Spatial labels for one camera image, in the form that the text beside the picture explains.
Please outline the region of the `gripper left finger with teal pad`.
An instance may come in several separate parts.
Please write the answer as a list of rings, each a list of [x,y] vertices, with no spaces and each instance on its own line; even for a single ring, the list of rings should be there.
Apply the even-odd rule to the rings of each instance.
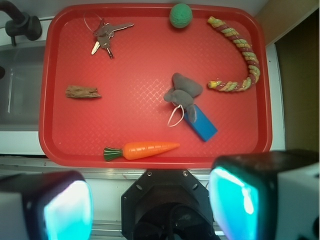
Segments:
[[[88,240],[93,214],[90,185],[77,171],[0,178],[2,240]]]

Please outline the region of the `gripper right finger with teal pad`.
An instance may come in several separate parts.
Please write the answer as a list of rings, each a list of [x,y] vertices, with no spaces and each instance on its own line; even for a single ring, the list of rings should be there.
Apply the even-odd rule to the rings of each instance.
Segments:
[[[229,240],[317,240],[320,155],[302,149],[218,157],[209,175],[213,216]]]

